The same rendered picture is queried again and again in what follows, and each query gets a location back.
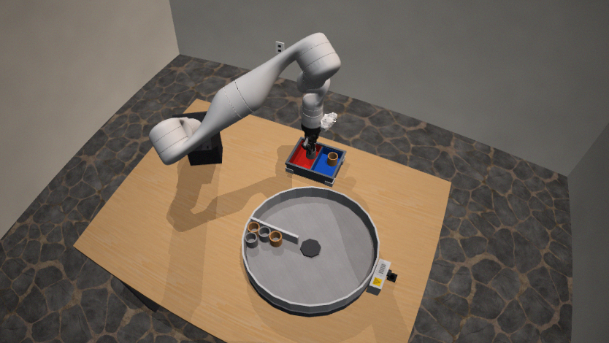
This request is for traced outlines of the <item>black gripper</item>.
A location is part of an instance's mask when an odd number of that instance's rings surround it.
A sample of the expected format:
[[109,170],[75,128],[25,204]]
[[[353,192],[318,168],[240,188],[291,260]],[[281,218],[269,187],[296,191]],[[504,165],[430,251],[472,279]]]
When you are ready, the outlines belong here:
[[302,125],[302,130],[305,132],[304,138],[306,139],[305,142],[302,143],[302,147],[307,151],[307,154],[312,155],[313,151],[315,151],[315,143],[317,142],[321,129],[320,127],[307,128]]

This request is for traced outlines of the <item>grey round turntable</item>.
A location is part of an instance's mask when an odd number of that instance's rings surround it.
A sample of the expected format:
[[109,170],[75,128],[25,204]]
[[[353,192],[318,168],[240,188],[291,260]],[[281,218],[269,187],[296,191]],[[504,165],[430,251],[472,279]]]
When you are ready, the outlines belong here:
[[[257,247],[247,247],[251,222],[279,231],[281,246],[258,237]],[[368,286],[366,292],[377,296],[386,276],[395,282],[397,274],[391,273],[391,262],[379,259],[379,249],[377,228],[358,202],[315,186],[266,199],[242,235],[243,263],[257,294],[274,308],[302,317],[343,310]]]

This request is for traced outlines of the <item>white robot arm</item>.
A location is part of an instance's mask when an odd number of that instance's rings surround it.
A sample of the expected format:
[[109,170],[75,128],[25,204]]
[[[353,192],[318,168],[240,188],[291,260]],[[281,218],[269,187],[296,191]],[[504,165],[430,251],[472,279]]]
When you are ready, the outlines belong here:
[[326,36],[315,33],[221,88],[202,123],[197,119],[174,117],[154,126],[149,140],[159,158],[165,165],[174,164],[218,132],[255,112],[266,101],[282,71],[294,61],[302,69],[297,87],[307,93],[302,99],[302,125],[328,131],[337,114],[323,116],[323,101],[330,86],[327,78],[338,72],[341,62]]

